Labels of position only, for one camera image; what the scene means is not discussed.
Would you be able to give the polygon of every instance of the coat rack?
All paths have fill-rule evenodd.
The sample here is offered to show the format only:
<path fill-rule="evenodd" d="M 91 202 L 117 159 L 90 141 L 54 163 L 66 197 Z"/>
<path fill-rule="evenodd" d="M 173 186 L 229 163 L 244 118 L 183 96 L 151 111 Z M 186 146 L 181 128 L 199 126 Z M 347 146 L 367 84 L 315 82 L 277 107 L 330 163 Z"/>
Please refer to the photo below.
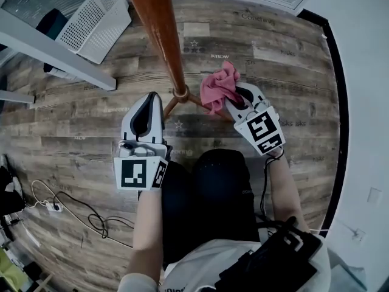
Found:
<path fill-rule="evenodd" d="M 165 63 L 168 75 L 173 83 L 173 98 L 164 109 L 166 118 L 178 103 L 192 102 L 208 110 L 199 97 L 193 95 L 185 84 L 182 71 L 181 50 L 179 45 L 176 19 L 171 0 L 131 0 L 146 29 L 146 32 Z M 233 121 L 226 112 L 216 112 L 221 117 Z"/>

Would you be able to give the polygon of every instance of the hand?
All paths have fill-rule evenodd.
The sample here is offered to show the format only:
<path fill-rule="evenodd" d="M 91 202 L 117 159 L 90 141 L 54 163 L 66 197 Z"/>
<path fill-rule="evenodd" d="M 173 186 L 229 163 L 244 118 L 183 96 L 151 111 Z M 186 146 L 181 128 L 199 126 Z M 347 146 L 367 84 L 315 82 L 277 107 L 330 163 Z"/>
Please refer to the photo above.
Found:
<path fill-rule="evenodd" d="M 283 151 L 283 148 L 280 146 L 280 147 L 277 147 L 276 149 L 268 152 L 267 155 L 269 155 L 270 157 L 276 158 L 282 154 L 282 151 Z"/>

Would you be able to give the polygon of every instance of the wall outlet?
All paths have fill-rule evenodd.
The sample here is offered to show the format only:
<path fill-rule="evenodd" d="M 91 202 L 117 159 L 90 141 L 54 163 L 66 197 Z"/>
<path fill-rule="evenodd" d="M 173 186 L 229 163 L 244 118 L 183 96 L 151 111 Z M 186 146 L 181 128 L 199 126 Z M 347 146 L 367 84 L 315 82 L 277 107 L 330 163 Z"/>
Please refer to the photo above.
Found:
<path fill-rule="evenodd" d="M 361 245 L 363 241 L 365 241 L 366 238 L 366 232 L 361 231 L 359 228 L 355 231 L 355 234 L 353 235 L 353 242 Z"/>
<path fill-rule="evenodd" d="M 46 203 L 47 205 L 47 210 L 51 211 L 51 212 L 62 212 L 63 211 L 63 205 L 56 202 L 55 203 L 55 207 L 54 208 L 54 203 L 53 202 L 48 202 Z"/>
<path fill-rule="evenodd" d="M 370 188 L 369 196 L 367 197 L 367 202 L 378 206 L 382 199 L 382 191 L 374 187 Z"/>

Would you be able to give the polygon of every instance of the person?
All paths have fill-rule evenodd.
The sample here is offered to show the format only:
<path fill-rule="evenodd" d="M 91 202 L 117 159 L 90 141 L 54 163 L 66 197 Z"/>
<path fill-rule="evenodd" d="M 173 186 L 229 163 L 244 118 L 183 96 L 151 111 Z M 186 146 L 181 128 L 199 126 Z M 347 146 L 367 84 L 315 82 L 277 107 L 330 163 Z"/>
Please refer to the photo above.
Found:
<path fill-rule="evenodd" d="M 279 149 L 271 152 L 279 154 Z M 269 169 L 275 219 L 295 216 L 298 228 L 309 232 L 285 155 Z M 133 253 L 118 291 L 157 291 L 162 265 L 161 291 L 215 290 L 221 272 L 261 246 L 249 179 L 245 159 L 235 150 L 205 152 L 192 173 L 169 162 L 161 190 L 140 194 Z M 320 276 L 304 291 L 328 291 L 325 245 L 311 263 Z"/>

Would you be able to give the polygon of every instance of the sleeve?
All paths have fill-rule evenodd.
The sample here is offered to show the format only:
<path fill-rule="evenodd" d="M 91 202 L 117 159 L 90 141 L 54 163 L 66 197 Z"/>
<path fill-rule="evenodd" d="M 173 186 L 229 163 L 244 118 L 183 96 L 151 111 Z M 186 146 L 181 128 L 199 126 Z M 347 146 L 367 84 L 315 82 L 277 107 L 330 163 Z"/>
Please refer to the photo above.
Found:
<path fill-rule="evenodd" d="M 157 292 L 157 283 L 144 274 L 127 274 L 119 284 L 118 292 Z"/>

